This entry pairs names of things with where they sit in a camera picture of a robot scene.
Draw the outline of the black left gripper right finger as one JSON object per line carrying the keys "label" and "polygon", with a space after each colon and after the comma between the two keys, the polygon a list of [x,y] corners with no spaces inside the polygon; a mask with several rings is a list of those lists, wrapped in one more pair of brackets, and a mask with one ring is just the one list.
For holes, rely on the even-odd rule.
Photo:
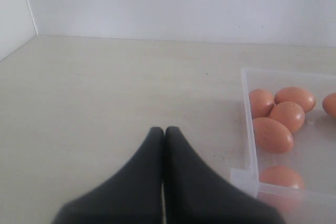
{"label": "black left gripper right finger", "polygon": [[285,223],[213,171],[176,126],[165,131],[163,186],[167,223]]}

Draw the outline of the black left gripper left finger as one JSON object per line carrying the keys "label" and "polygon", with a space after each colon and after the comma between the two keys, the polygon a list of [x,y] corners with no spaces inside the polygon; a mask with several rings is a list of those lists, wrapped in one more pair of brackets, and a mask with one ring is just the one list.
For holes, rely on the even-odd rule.
{"label": "black left gripper left finger", "polygon": [[150,128],[116,174],[65,204],[53,223],[162,223],[163,143],[163,130]]}

